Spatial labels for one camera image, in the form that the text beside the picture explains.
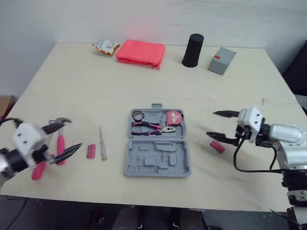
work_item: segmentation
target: wooden table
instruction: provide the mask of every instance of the wooden table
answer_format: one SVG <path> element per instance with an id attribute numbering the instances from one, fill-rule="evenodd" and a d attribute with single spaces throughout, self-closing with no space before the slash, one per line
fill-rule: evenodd
<path id="1" fill-rule="evenodd" d="M 199 65 L 181 64 L 184 46 L 167 46 L 161 70 L 123 64 L 90 44 L 58 43 L 10 116 L 46 125 L 70 118 L 64 128 L 67 146 L 81 149 L 64 166 L 49 166 L 44 178 L 31 180 L 31 169 L 9 180 L 1 192 L 13 196 L 97 203 L 203 209 L 285 211 L 282 176 L 243 173 L 233 167 L 234 146 L 223 154 L 209 143 L 207 131 L 232 138 L 236 120 L 213 115 L 218 110 L 258 107 L 267 122 L 306 125 L 307 119 L 264 49 L 230 48 L 237 54 L 223 76 L 207 70 L 218 47 L 203 47 Z M 192 175 L 188 178 L 127 177 L 124 174 L 130 111 L 162 103 L 185 112 Z M 87 160 L 86 146 L 99 145 L 99 126 L 108 154 Z M 13 124 L 1 126 L 0 146 L 12 146 Z M 50 151 L 55 152 L 55 138 Z M 238 155 L 245 169 L 268 169 L 271 149 L 246 143 Z"/>

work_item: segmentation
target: pliers handle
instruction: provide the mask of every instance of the pliers handle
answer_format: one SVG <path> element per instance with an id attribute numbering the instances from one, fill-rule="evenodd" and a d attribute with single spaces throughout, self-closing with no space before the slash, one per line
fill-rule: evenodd
<path id="1" fill-rule="evenodd" d="M 151 128 L 156 129 L 156 130 L 149 131 L 149 132 L 132 131 L 132 135 L 136 135 L 136 136 L 157 135 L 158 136 L 162 134 L 161 125 L 159 123 L 150 123 L 150 122 L 142 121 L 142 122 L 134 122 L 132 125 L 134 127 L 144 126 L 144 127 L 151 127 Z"/>

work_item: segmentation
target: open toolbox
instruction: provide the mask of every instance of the open toolbox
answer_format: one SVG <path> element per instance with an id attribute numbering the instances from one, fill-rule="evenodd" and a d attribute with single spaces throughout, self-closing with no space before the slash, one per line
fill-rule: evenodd
<path id="1" fill-rule="evenodd" d="M 133 118 L 137 111 L 142 114 L 141 121 Z M 165 126 L 170 126 L 166 125 L 166 113 L 169 111 L 178 111 L 182 121 L 171 125 L 175 131 L 162 132 Z M 133 109 L 130 117 L 129 133 L 132 138 L 128 141 L 127 176 L 187 177 L 191 174 L 188 145 L 183 139 L 186 126 L 182 110 L 162 109 L 162 104 L 152 104 L 151 109 Z M 141 126 L 141 122 L 154 126 Z M 160 128 L 159 125 L 162 131 L 153 133 L 157 132 L 155 127 Z"/>

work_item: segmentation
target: black cup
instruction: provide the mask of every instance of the black cup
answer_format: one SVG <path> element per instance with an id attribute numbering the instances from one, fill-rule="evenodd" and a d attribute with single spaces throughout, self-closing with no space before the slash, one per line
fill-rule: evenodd
<path id="1" fill-rule="evenodd" d="M 192 34 L 190 36 L 186 53 L 181 62 L 184 66 L 192 68 L 198 65 L 202 42 L 203 36 L 201 34 Z"/>

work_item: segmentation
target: pink bag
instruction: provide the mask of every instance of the pink bag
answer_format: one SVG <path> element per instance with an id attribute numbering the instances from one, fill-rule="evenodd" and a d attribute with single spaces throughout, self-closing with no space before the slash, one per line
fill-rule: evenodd
<path id="1" fill-rule="evenodd" d="M 165 45 L 127 40 L 116 54 L 118 62 L 151 65 L 160 69 Z"/>

